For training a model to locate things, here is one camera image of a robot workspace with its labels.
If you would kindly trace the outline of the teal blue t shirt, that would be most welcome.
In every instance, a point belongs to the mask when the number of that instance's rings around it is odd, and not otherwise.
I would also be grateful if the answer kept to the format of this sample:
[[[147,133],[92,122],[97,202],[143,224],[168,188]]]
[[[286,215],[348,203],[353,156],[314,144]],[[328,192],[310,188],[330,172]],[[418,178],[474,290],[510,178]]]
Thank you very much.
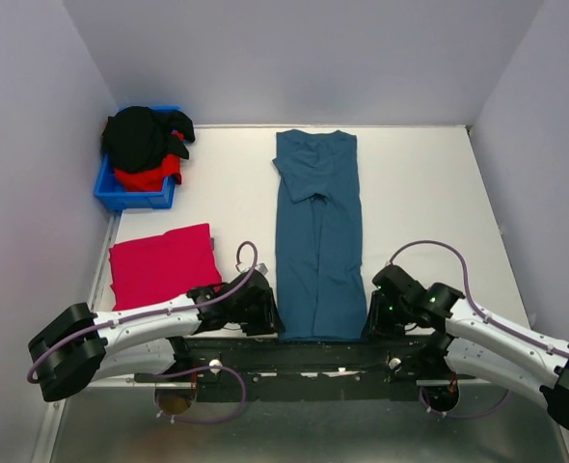
[[[335,131],[276,136],[281,340],[359,340],[366,323],[357,138]]]

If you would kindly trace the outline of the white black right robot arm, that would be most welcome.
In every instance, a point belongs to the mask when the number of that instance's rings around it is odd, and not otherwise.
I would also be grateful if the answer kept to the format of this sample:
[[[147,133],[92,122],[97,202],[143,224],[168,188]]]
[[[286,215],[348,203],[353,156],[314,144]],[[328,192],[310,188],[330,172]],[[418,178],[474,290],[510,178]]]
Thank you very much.
[[[451,286],[424,287],[394,264],[372,283],[366,337],[402,339],[408,325],[431,330],[410,363],[419,377],[439,378],[450,371],[493,383],[539,404],[569,430],[569,341],[475,307]]]

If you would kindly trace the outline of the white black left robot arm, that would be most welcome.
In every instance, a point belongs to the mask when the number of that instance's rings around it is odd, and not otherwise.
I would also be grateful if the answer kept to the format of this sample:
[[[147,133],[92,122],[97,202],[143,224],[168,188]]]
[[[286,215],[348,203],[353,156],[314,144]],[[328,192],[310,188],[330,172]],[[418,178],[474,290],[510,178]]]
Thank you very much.
[[[186,338],[237,325],[248,337],[281,333],[273,289],[257,271],[229,284],[198,286],[171,300],[120,312],[66,308],[34,336],[27,380],[45,401],[69,398],[92,382],[123,375],[182,379],[192,366]]]

